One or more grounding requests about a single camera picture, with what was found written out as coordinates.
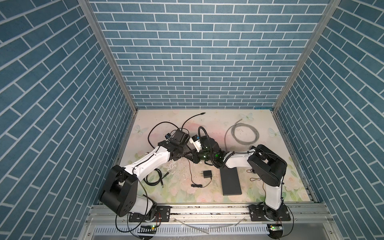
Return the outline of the black power adapter with cord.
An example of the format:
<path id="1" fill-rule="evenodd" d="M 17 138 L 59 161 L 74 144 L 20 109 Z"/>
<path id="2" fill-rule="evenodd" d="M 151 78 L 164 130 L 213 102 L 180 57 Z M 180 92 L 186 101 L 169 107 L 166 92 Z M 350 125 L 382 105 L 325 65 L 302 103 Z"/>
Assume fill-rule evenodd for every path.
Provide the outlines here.
<path id="1" fill-rule="evenodd" d="M 212 178 L 213 178 L 213 174 L 212 174 L 212 171 L 211 170 L 206 170 L 206 171 L 203 171 L 203 177 L 205 179 L 210 179 L 210 181 L 204 186 L 202 184 L 196 184 L 193 180 L 193 174 L 192 174 L 192 169 L 191 169 L 191 160 L 188 159 L 188 163 L 189 163 L 189 171 L 190 171 L 190 177 L 191 177 L 191 187 L 192 188 L 206 188 L 207 186 L 210 185 L 210 183 L 212 182 Z"/>

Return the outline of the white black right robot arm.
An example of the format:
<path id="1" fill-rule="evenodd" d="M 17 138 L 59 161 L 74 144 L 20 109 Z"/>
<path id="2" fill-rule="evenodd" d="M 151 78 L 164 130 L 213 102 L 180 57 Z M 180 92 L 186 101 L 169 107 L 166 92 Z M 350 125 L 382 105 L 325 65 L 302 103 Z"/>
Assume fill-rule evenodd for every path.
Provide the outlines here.
<path id="1" fill-rule="evenodd" d="M 287 171 L 287 162 L 264 145 L 251 146 L 243 152 L 225 152 L 218 143 L 206 136 L 193 136 L 193 154 L 200 161 L 210 161 L 218 168 L 251 168 L 265 185 L 265 205 L 274 211 L 283 204 L 282 186 Z"/>

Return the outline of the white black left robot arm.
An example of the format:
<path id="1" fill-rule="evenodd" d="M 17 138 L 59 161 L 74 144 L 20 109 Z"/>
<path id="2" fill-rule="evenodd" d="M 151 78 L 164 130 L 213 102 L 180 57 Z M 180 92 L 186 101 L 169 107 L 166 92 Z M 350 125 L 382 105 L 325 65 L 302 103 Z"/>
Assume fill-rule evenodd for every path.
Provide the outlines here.
<path id="1" fill-rule="evenodd" d="M 113 166 L 102 187 L 100 202 L 119 217 L 132 213 L 152 219 L 157 203 L 147 195 L 138 195 L 139 184 L 161 165 L 182 158 L 187 152 L 185 148 L 189 139 L 187 133 L 176 130 L 173 136 L 159 142 L 151 152 L 136 162 L 124 167 Z"/>

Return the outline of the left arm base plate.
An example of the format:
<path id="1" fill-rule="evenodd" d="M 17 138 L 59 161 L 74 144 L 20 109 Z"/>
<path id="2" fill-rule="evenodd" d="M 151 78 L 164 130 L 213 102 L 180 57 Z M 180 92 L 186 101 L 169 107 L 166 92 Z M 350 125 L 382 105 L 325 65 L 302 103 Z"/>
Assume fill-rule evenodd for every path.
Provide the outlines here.
<path id="1" fill-rule="evenodd" d="M 129 222 L 169 222 L 171 214 L 171 206 L 152 206 L 152 208 L 144 215 L 140 213 L 130 213 Z"/>

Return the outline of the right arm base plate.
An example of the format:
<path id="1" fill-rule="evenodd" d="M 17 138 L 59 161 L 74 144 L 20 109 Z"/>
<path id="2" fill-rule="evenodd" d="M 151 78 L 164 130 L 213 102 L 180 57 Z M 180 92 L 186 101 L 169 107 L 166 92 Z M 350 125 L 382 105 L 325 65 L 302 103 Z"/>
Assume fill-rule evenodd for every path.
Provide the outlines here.
<path id="1" fill-rule="evenodd" d="M 252 222 L 289 222 L 291 215 L 285 205 L 281 205 L 279 209 L 274 210 L 265 204 L 249 205 L 248 206 Z"/>

